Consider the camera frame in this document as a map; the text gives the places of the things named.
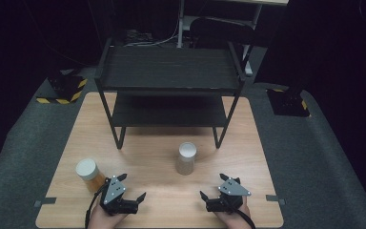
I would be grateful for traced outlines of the grey tape strip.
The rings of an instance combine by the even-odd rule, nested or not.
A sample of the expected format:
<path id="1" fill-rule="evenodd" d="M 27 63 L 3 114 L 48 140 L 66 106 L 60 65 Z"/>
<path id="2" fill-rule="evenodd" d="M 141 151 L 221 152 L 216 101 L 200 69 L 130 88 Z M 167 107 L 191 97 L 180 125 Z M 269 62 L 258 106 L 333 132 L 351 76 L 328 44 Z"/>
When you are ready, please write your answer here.
<path id="1" fill-rule="evenodd" d="M 286 201 L 284 198 L 280 198 L 279 196 L 276 196 L 276 195 L 266 195 L 266 200 L 277 202 L 279 205 L 286 204 Z"/>
<path id="2" fill-rule="evenodd" d="M 45 204 L 55 204 L 55 202 L 56 202 L 56 198 L 43 198 L 40 200 L 36 200 L 33 204 L 33 207 L 39 208 Z"/>

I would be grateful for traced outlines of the white metal desk frame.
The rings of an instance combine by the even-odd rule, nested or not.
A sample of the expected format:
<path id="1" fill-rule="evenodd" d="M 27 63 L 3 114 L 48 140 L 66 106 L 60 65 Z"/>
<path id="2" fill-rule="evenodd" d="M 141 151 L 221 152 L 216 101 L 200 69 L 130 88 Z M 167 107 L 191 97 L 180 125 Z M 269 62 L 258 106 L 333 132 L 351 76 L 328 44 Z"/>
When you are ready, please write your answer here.
<path id="1" fill-rule="evenodd" d="M 216 19 L 222 22 L 244 24 L 259 31 L 260 15 L 269 8 L 284 10 L 289 0 L 191 0 L 203 2 L 198 12 L 186 13 L 186 0 L 179 0 L 177 25 L 177 48 L 182 48 L 184 35 L 190 35 L 192 23 L 200 17 Z"/>

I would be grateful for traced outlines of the black yellow striped stand base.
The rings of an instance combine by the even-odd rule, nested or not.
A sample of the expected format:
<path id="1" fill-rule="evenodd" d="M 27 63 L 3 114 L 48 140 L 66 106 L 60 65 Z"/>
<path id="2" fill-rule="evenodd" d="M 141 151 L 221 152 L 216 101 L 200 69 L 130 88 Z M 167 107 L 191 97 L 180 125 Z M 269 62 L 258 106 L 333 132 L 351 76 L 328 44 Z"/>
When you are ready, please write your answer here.
<path id="1" fill-rule="evenodd" d="M 63 75 L 47 78 L 36 93 L 36 101 L 42 104 L 71 104 L 82 94 L 88 79 L 79 75 Z"/>

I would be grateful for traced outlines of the orange spice jar white lid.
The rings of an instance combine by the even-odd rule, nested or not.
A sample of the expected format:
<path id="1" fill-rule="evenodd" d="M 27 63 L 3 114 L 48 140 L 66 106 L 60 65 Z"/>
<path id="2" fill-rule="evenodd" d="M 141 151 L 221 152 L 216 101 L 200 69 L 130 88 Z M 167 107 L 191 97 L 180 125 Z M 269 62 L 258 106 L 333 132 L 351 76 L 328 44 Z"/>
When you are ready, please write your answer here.
<path id="1" fill-rule="evenodd" d="M 97 192 L 105 183 L 105 176 L 99 170 L 96 162 L 91 158 L 80 160 L 75 167 L 75 172 L 85 182 L 88 190 L 92 193 Z"/>

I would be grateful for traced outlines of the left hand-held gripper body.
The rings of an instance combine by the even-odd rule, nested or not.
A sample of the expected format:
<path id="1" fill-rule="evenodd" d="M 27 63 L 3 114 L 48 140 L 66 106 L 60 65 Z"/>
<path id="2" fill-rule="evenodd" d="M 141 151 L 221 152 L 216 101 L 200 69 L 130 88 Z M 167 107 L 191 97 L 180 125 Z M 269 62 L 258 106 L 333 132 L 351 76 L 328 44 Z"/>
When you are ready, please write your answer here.
<path id="1" fill-rule="evenodd" d="M 111 216 L 116 214 L 136 214 L 138 204 L 136 200 L 123 199 L 127 188 L 123 181 L 118 181 L 116 176 L 107 178 L 104 193 L 100 199 L 100 206 Z"/>

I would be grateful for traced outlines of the black two-tier shelf rack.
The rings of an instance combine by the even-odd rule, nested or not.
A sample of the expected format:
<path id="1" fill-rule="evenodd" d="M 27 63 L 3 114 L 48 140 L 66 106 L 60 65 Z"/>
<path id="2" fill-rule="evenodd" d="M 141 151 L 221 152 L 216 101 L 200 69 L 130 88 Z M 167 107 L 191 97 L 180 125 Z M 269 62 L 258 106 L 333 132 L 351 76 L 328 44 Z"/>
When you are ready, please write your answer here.
<path id="1" fill-rule="evenodd" d="M 209 127 L 220 147 L 246 75 L 227 50 L 115 47 L 109 39 L 95 84 L 117 148 L 129 127 Z"/>

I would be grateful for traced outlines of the person's left hand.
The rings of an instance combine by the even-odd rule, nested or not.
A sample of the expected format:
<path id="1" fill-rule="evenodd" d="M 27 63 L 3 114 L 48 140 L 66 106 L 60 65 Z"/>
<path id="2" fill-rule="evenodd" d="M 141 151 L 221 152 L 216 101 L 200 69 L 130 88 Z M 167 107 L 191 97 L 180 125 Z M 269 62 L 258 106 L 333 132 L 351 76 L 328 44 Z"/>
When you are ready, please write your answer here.
<path id="1" fill-rule="evenodd" d="M 127 216 L 127 214 L 111 216 L 100 205 L 96 205 L 91 212 L 88 229 L 115 229 Z"/>

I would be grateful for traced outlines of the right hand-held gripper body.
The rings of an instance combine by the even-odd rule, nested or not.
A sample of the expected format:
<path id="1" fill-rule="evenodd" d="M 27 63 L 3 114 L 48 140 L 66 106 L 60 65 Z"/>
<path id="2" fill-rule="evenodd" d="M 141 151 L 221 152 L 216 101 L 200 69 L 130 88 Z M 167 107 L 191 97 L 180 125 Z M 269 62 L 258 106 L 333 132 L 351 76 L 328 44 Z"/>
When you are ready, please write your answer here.
<path id="1" fill-rule="evenodd" d="M 220 195 L 218 198 L 209 198 L 206 202 L 208 212 L 234 212 L 243 204 L 243 197 L 249 197 L 252 193 L 243 187 L 240 178 L 230 177 L 218 186 Z"/>

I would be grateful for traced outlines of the brown spice jar white lid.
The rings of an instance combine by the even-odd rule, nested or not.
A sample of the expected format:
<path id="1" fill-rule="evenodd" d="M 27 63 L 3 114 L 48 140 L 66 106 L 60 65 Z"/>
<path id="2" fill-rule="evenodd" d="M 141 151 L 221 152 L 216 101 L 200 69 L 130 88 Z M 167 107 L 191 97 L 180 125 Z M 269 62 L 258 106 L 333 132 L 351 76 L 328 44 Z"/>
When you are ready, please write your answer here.
<path id="1" fill-rule="evenodd" d="M 178 158 L 175 163 L 178 174 L 187 176 L 193 172 L 196 153 L 197 149 L 191 142 L 184 142 L 179 146 Z"/>

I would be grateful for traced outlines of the black chair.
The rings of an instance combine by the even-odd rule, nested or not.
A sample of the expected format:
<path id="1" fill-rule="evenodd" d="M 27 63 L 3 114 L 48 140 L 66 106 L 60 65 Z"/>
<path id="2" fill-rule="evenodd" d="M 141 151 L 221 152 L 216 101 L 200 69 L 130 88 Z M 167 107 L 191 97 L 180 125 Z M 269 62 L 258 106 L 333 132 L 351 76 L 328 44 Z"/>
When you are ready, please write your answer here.
<path id="1" fill-rule="evenodd" d="M 201 38 L 212 38 L 251 45 L 254 29 L 246 24 L 212 17 L 199 17 L 190 25 L 190 47 L 194 48 Z"/>

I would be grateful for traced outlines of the person's right hand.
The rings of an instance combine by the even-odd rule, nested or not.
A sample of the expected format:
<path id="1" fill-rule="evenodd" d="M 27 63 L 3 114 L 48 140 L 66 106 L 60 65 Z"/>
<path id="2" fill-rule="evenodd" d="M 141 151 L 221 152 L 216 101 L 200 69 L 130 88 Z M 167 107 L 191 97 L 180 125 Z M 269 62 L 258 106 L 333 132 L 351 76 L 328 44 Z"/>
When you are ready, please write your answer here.
<path id="1" fill-rule="evenodd" d="M 238 213 L 225 213 L 215 212 L 214 213 L 228 229 L 252 229 L 251 225 Z"/>

